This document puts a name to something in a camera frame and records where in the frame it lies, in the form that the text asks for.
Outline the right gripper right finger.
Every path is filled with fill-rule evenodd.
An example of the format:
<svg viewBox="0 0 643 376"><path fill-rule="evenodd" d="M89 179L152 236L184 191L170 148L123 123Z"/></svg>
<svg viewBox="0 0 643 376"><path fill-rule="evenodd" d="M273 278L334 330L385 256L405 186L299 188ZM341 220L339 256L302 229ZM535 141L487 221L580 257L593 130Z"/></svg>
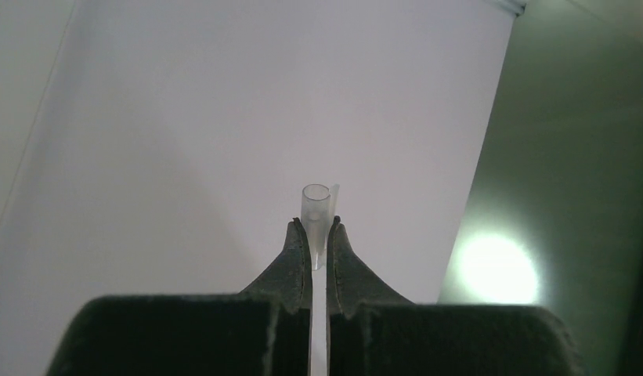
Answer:
<svg viewBox="0 0 643 376"><path fill-rule="evenodd" d="M417 304L353 251L335 218L327 248L331 375L581 375L563 322L531 305Z"/></svg>

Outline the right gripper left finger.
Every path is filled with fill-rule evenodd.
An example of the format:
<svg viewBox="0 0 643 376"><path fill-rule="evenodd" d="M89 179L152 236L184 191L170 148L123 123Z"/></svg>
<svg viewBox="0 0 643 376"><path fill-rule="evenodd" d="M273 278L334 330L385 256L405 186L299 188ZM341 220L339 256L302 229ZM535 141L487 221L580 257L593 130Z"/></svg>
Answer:
<svg viewBox="0 0 643 376"><path fill-rule="evenodd" d="M312 268L299 219L248 286L221 295L105 295L64 333L50 375L307 375Z"/></svg>

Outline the clear pen cap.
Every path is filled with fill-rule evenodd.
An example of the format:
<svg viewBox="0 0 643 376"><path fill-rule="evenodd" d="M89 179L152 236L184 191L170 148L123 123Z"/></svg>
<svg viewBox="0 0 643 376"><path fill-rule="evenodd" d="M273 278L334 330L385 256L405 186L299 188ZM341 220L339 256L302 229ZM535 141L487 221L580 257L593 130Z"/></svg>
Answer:
<svg viewBox="0 0 643 376"><path fill-rule="evenodd" d="M335 217L339 184L327 187L309 184L302 189L301 223L304 227L312 270L325 266L327 261L327 238Z"/></svg>

